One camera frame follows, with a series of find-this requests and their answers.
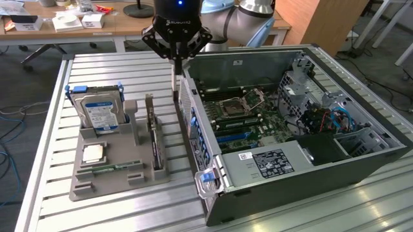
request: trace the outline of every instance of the white box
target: white box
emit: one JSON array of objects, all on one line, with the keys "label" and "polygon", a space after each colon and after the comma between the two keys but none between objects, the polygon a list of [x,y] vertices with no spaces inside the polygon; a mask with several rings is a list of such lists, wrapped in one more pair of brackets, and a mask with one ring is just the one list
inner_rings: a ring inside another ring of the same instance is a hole
[{"label": "white box", "polygon": [[40,30],[43,25],[43,18],[39,16],[38,20],[35,23],[16,23],[15,22],[15,27],[17,31],[35,31]]},{"label": "white box", "polygon": [[103,28],[103,14],[87,14],[83,16],[82,24],[84,28]]},{"label": "white box", "polygon": [[63,23],[59,20],[59,17],[55,17],[55,18],[52,18],[52,22],[54,22],[56,32],[64,32],[64,31],[83,29],[83,25],[82,25],[79,18],[76,18],[76,20],[70,22],[70,23]]},{"label": "white box", "polygon": [[340,52],[348,52],[352,49],[352,45],[356,44],[356,40],[358,39],[358,34],[354,31],[350,31],[348,34],[348,38],[345,42],[342,43],[342,46],[340,48]]}]

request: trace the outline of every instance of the floor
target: floor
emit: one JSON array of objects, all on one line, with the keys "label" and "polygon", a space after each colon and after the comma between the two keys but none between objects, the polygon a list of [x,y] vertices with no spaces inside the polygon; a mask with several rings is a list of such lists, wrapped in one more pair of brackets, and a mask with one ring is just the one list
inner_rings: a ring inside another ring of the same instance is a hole
[{"label": "floor", "polygon": [[[365,17],[358,20],[354,27],[354,31],[358,34],[361,34],[369,20],[370,17]],[[384,22],[377,24],[373,33],[378,28],[381,28],[382,23]],[[373,49],[368,46],[373,53],[373,57],[362,55],[357,59],[353,59],[353,62],[366,73],[369,79],[381,82],[386,86],[397,88],[405,93],[410,93],[413,96],[413,80],[404,81],[404,71],[400,67],[394,66],[397,58],[412,42],[413,35],[401,29],[394,28],[378,49]],[[140,49],[147,49],[142,43],[131,45],[142,46]],[[30,51],[35,51],[39,48],[39,46],[28,47]],[[98,49],[90,48],[88,43],[67,44],[62,47],[68,53],[75,54],[115,52],[114,44],[110,42],[98,43]],[[131,47],[128,50],[132,51],[139,49]],[[7,53],[0,56],[0,108],[12,105],[28,105],[35,102],[43,102],[52,96],[62,55],[54,49],[47,51],[47,53],[31,62],[31,65],[35,67],[35,71],[32,73],[26,73],[21,70],[19,62],[27,55],[28,52],[21,52],[16,46],[12,46],[9,47]],[[354,65],[349,61],[341,60],[340,62],[361,80],[365,80],[362,74],[357,71]],[[404,68],[413,74],[413,56],[410,56],[405,61]],[[389,92],[377,85],[372,85],[370,88],[380,95],[380,97],[389,102]],[[394,104],[398,108],[413,108],[409,99],[400,94],[394,94]],[[42,105],[34,108],[32,111],[28,111],[28,113],[39,112],[44,109],[47,109],[47,106]],[[400,113],[410,122],[413,122],[413,114],[405,112]],[[44,119],[46,114],[27,116],[24,133],[13,141],[5,144],[7,149],[13,155],[16,161],[23,189],[13,199],[16,204],[0,207],[0,232],[13,231],[16,225],[20,210],[19,201],[23,200]],[[16,122],[0,121],[0,134],[4,134],[15,123]],[[16,187],[16,178],[12,172],[9,172],[0,181],[0,204],[8,200],[9,196],[15,194]]]}]

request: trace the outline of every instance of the blue hard drive label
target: blue hard drive label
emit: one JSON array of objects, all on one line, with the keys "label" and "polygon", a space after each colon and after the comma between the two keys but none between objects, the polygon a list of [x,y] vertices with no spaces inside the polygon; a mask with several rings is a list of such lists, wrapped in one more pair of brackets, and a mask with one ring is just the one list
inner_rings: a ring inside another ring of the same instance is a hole
[{"label": "blue hard drive label", "polygon": [[112,113],[112,102],[94,102],[87,103],[84,106],[96,132],[100,134],[111,133],[119,125],[116,115]]},{"label": "blue hard drive label", "polygon": [[294,171],[289,159],[281,149],[254,154],[253,158],[261,174],[266,179]]}]

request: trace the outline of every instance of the wooden cabinet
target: wooden cabinet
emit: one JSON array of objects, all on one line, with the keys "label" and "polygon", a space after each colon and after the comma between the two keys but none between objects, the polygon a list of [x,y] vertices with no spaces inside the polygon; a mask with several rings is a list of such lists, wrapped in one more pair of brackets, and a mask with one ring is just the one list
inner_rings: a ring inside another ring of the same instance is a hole
[{"label": "wooden cabinet", "polygon": [[291,24],[283,44],[318,44],[334,56],[369,0],[275,0]]}]

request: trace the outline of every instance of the green circuit board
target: green circuit board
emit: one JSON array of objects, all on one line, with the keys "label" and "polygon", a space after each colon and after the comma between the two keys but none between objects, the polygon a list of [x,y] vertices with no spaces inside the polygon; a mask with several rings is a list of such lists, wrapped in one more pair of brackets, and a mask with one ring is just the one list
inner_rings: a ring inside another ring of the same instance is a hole
[{"label": "green circuit board", "polygon": [[[241,98],[206,101],[205,109],[223,154],[283,143],[293,136],[273,99],[257,88]],[[245,133],[246,139],[219,140]]]}]

